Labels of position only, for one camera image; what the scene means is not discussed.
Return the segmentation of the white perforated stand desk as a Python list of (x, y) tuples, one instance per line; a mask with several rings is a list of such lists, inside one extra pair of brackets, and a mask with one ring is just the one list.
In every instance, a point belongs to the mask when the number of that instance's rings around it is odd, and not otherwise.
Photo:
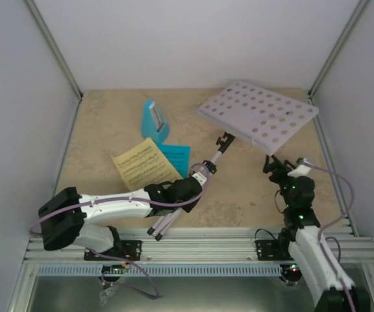
[(319, 110), (251, 83), (235, 81), (208, 99), (197, 112), (226, 133), (271, 156)]

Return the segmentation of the white tripod music stand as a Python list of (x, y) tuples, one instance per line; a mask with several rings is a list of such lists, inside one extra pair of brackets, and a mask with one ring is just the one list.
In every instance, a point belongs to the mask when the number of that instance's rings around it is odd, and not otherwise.
[[(170, 204), (169, 207), (159, 205), (158, 200), (153, 200), (152, 207), (156, 212), (164, 213), (148, 230), (147, 234), (160, 241), (165, 232), (173, 225), (174, 221), (182, 213), (190, 213), (201, 199), (204, 189), (210, 178), (217, 172), (216, 162), (226, 152), (228, 147), (234, 142), (235, 136), (230, 133), (224, 133), (216, 140), (218, 150), (210, 160), (204, 160), (198, 164), (197, 171), (192, 170), (188, 177), (176, 180), (174, 182), (162, 182), (157, 187), (147, 187), (147, 190), (154, 190), (160, 198)], [(207, 182), (201, 186), (192, 175), (201, 172), (206, 176)]]

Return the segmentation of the blue music sheet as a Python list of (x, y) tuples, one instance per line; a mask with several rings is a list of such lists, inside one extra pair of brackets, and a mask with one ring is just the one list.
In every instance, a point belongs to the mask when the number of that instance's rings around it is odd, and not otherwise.
[(189, 146), (159, 144), (158, 148), (183, 178), (188, 176), (191, 152)]

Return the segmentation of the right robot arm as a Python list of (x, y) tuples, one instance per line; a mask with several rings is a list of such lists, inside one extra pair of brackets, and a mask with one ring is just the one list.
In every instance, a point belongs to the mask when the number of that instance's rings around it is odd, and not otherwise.
[(293, 259), (305, 279), (315, 311), (371, 311), (368, 291), (358, 287), (327, 245), (312, 208), (315, 182), (308, 176), (312, 165), (266, 156), (263, 172), (278, 185), (285, 209), (284, 227), (277, 238), (278, 254)]

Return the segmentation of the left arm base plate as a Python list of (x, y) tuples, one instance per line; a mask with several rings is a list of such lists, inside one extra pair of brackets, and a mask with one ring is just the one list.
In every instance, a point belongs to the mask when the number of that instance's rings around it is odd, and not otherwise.
[(122, 260), (138, 261), (142, 253), (141, 240), (122, 240), (117, 246), (101, 253), (101, 256), (86, 249), (83, 259), (85, 261), (117, 261)]

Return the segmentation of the blue metronome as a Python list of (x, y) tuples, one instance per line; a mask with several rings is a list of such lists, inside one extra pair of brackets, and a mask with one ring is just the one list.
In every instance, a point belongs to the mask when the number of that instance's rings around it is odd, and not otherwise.
[(147, 100), (143, 106), (141, 135), (150, 138), (156, 144), (163, 144), (169, 136), (168, 121), (155, 101)]

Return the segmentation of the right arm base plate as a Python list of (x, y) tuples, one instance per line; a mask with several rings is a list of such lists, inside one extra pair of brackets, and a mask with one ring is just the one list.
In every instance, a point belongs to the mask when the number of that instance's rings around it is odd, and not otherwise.
[(288, 252), (283, 252), (275, 240), (256, 240), (255, 247), (259, 261), (287, 261), (291, 259)]

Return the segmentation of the yellow music sheet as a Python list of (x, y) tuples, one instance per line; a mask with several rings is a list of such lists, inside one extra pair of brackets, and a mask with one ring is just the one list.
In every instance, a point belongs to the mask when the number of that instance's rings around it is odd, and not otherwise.
[(112, 162), (129, 191), (142, 189), (150, 184), (182, 179), (180, 173), (150, 138), (129, 151), (112, 157)]

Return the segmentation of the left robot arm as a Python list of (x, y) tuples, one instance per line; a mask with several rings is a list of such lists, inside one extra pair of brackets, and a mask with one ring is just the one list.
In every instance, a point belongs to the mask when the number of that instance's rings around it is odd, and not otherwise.
[(121, 253), (117, 230), (99, 227), (98, 223), (129, 217), (165, 218), (178, 210), (189, 213), (202, 196), (206, 182), (206, 177), (196, 172), (124, 194), (91, 196), (79, 194), (75, 187), (65, 188), (38, 211), (44, 249), (77, 245), (115, 259)]

